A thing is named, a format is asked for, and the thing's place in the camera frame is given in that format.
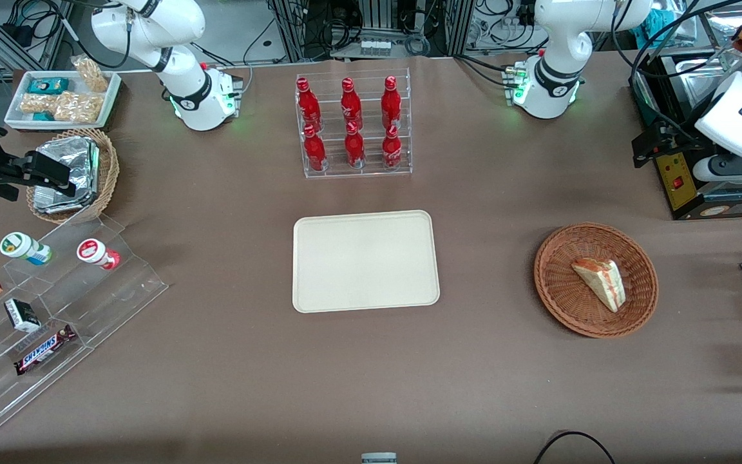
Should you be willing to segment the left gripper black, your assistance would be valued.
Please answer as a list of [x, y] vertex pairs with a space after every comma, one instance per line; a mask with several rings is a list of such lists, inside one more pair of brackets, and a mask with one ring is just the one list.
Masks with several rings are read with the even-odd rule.
[[698, 161], [718, 153], [712, 141], [703, 135], [680, 134], [665, 121], [654, 121], [652, 129], [654, 131], [643, 131], [631, 141], [631, 160], [636, 169], [645, 166], [654, 153], [673, 153], [671, 169], [681, 161], [691, 169]]

